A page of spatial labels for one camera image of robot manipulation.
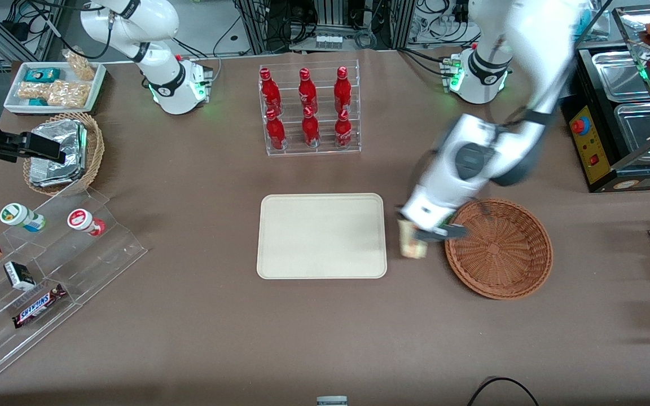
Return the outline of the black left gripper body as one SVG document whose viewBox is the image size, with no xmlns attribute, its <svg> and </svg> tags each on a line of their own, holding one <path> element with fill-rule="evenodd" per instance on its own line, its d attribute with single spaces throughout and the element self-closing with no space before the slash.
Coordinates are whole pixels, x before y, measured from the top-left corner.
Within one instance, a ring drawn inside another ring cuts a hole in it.
<svg viewBox="0 0 650 406">
<path fill-rule="evenodd" d="M 468 231 L 462 224 L 442 223 L 435 228 L 436 241 L 448 241 L 453 239 L 461 239 L 467 236 Z"/>
</svg>

